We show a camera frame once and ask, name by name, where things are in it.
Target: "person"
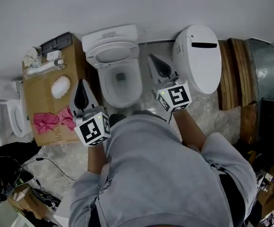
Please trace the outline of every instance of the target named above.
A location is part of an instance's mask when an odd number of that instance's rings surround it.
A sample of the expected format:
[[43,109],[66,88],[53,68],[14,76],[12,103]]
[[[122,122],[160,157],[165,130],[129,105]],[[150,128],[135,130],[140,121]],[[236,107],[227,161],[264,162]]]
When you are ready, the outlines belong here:
[[15,142],[0,147],[0,201],[7,186],[14,187],[18,178],[16,174],[21,165],[36,155],[41,147],[33,140],[29,143]]
[[88,147],[73,185],[70,227],[244,226],[256,195],[250,164],[187,110],[173,117],[183,143],[149,111],[111,115],[111,137]]

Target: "toilet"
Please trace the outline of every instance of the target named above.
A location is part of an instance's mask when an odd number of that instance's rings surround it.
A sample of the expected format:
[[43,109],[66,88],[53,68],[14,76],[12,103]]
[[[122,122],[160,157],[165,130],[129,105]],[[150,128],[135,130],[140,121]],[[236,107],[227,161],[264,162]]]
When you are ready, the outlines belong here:
[[[0,90],[0,105],[6,105],[11,128],[17,137],[24,137],[32,132],[31,124],[26,110],[25,94],[23,84],[18,83],[19,93],[14,90]],[[0,119],[0,144],[3,144],[1,137]]]
[[86,60],[98,71],[103,97],[117,108],[133,105],[142,93],[137,39],[135,25],[109,28],[82,37]]
[[221,53],[214,32],[202,25],[191,25],[177,37],[172,60],[180,76],[204,94],[213,93],[221,78]]

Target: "white wall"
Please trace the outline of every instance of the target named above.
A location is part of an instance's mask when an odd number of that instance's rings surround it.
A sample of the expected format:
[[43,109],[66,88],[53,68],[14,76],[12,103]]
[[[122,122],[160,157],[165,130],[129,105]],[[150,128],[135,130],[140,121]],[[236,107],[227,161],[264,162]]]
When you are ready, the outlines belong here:
[[70,31],[135,23],[141,41],[175,38],[191,24],[218,38],[257,37],[274,42],[274,0],[0,0],[0,69],[16,67],[30,46]]

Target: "wooden plank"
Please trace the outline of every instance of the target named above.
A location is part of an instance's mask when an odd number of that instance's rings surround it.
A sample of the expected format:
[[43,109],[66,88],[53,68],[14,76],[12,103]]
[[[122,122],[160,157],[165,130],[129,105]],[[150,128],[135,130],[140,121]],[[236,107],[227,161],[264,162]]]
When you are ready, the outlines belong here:
[[247,75],[246,75],[246,70],[245,70],[245,64],[244,64],[244,59],[243,59],[243,56],[242,56],[242,51],[241,51],[241,47],[240,47],[240,41],[235,39],[235,44],[236,44],[236,53],[237,53],[237,56],[239,56],[239,59],[240,59],[240,64],[238,64],[240,70],[242,71],[242,75],[243,75],[243,84],[244,84],[244,95],[245,95],[245,104],[243,106],[246,106],[248,105],[248,78],[247,78]]
[[240,139],[253,144],[257,133],[257,102],[241,108]]
[[245,59],[246,59],[246,67],[247,67],[247,71],[249,74],[249,95],[250,95],[249,102],[251,103],[251,102],[255,101],[254,79],[252,77],[252,71],[251,71],[252,64],[250,62],[250,58],[248,55],[248,51],[247,51],[245,42],[242,43],[242,48],[244,51],[244,55],[245,55]]
[[228,79],[228,71],[227,71],[227,66],[225,63],[225,54],[223,53],[223,48],[224,46],[222,45],[220,47],[221,49],[221,60],[222,60],[222,71],[223,71],[223,77],[224,77],[224,84],[225,84],[225,94],[226,94],[226,108],[231,109],[231,90],[230,90],[230,85],[229,85],[229,79]]
[[234,66],[238,104],[244,107],[254,99],[250,60],[244,41],[231,38],[227,42]]
[[234,68],[234,75],[236,78],[236,84],[237,84],[237,94],[238,94],[238,105],[242,106],[245,104],[245,89],[244,89],[244,82],[241,82],[241,79],[243,80],[243,74],[240,70],[238,64],[240,63],[240,58],[236,56],[235,48],[234,48],[234,42],[232,39],[227,40],[228,47],[231,51],[231,57],[232,57],[232,63]]
[[222,59],[222,73],[217,90],[218,103],[220,110],[229,110],[238,106],[236,80],[227,42],[219,41],[219,46]]
[[241,58],[243,60],[243,65],[244,65],[244,71],[245,71],[245,82],[247,85],[247,104],[252,102],[252,98],[251,98],[251,91],[250,91],[250,74],[249,74],[249,70],[248,70],[248,64],[247,61],[249,61],[248,59],[248,54],[246,51],[244,51],[243,45],[245,44],[244,41],[239,40],[239,47],[240,47],[240,54],[241,54]]
[[238,107],[238,95],[237,95],[237,84],[235,79],[235,73],[231,58],[231,52],[229,50],[227,42],[225,43],[224,52],[225,56],[225,63],[228,66],[229,78],[230,78],[230,85],[231,85],[231,94],[232,94],[232,108]]

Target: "cotton ball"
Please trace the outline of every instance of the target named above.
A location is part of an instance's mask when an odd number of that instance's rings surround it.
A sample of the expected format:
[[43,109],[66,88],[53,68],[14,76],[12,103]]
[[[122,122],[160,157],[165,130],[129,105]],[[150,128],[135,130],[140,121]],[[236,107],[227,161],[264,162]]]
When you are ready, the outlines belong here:
[[62,98],[69,91],[70,86],[70,79],[65,76],[61,76],[53,83],[51,93],[56,99]]

